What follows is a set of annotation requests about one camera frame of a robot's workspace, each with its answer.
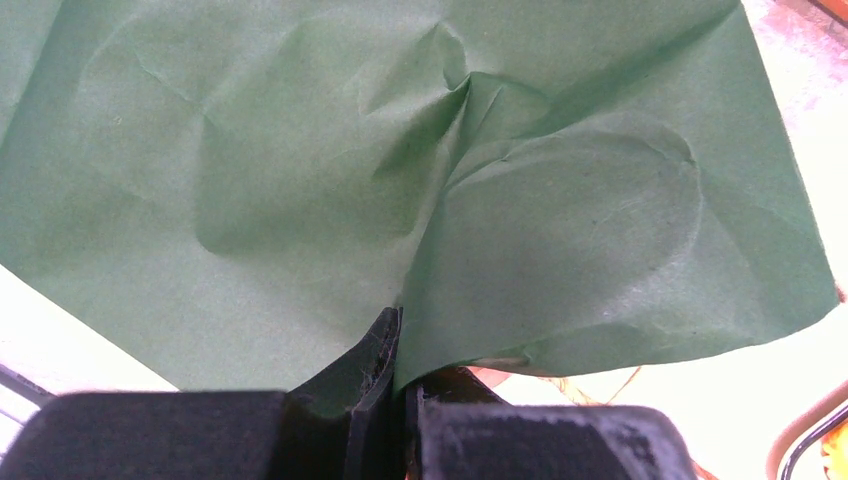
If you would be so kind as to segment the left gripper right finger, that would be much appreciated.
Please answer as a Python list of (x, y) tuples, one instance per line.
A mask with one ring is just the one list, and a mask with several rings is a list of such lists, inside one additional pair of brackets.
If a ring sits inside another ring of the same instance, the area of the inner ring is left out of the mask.
[(672, 422), (641, 406), (516, 406), (467, 368), (404, 389), (412, 479), (693, 479)]

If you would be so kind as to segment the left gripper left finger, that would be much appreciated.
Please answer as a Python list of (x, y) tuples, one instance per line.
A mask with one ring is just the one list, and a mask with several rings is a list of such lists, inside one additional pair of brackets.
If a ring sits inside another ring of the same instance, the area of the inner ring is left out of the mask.
[(401, 313), (292, 391), (76, 393), (24, 426), (5, 479), (399, 479)]

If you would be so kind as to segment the green brown paper bag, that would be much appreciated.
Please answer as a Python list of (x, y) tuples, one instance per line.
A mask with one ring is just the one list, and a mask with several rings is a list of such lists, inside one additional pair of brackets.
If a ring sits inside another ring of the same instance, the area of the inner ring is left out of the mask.
[(763, 344), (834, 281), (737, 1), (5, 1), (1, 263), (182, 388)]

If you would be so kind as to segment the strawberry print white tray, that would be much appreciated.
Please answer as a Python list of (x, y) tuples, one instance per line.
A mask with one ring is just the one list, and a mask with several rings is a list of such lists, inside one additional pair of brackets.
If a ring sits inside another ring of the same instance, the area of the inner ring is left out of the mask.
[(791, 420), (771, 443), (765, 460), (767, 479), (840, 479), (826, 444), (847, 426), (844, 380)]

